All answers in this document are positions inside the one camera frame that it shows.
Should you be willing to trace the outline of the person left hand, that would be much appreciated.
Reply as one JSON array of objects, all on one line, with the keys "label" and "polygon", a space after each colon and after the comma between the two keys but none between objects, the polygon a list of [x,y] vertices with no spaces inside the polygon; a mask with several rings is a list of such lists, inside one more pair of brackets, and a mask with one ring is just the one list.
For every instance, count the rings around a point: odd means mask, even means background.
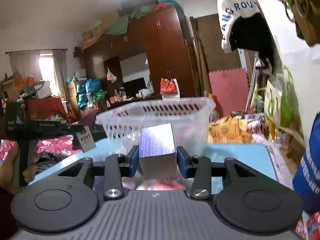
[{"label": "person left hand", "polygon": [[18,143],[15,142],[1,166],[1,188],[10,194],[17,194],[25,188],[25,186],[20,186],[19,184],[20,175],[22,175],[22,180],[26,183],[31,183],[35,179],[36,163],[39,160],[39,155],[33,153],[29,157],[30,165],[23,172],[20,171],[21,150]]}]

